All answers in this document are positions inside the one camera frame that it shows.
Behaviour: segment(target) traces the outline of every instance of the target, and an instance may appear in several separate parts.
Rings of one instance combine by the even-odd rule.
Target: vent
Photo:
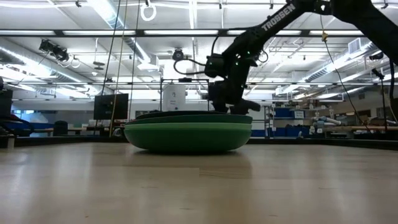
[[[348,44],[348,53],[355,54],[361,50],[361,39],[357,38]]]
[[[359,95],[358,95],[358,97],[359,97],[359,99],[360,99],[360,100],[363,100],[363,99],[365,99],[365,93],[361,93],[361,94],[359,94]]]
[[[45,96],[53,96],[53,95],[55,95],[55,90],[53,88],[39,88],[39,89],[37,89],[37,91],[41,95],[45,95]]]

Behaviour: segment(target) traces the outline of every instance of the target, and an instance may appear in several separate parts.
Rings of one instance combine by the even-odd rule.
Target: monitor
[[[94,100],[94,119],[112,119],[115,95],[96,96]],[[129,95],[116,95],[116,107],[113,119],[127,119],[129,110]]]

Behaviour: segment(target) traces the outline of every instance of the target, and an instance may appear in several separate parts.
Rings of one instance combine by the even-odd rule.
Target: black robotic arm
[[[260,105],[242,99],[250,67],[256,67],[264,44],[305,12],[333,15],[356,26],[394,63],[398,63],[398,27],[376,9],[371,0],[287,0],[287,4],[258,26],[237,36],[222,53],[208,57],[205,74],[223,77],[209,87],[209,99],[217,111],[234,105],[238,114],[248,109],[259,111]]]

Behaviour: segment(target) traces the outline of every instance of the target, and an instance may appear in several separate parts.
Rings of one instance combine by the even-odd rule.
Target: wooden floor
[[[129,144],[0,152],[0,223],[398,223],[398,152],[244,146],[160,156]]]

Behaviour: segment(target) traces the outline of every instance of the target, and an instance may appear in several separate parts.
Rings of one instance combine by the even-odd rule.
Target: green foam pad
[[[247,143],[251,136],[251,124],[133,124],[126,125],[124,133],[134,146],[153,152],[224,152]]]
[[[230,114],[208,114],[208,115],[185,115],[146,118],[131,121],[126,125],[151,124],[151,123],[237,123],[251,124],[253,118],[250,116]]]
[[[211,115],[211,114],[225,114],[215,111],[164,111],[164,112],[156,112],[156,113],[148,113],[143,114],[136,118],[138,119],[147,119],[147,118],[159,118],[166,116],[182,116],[182,115]]]

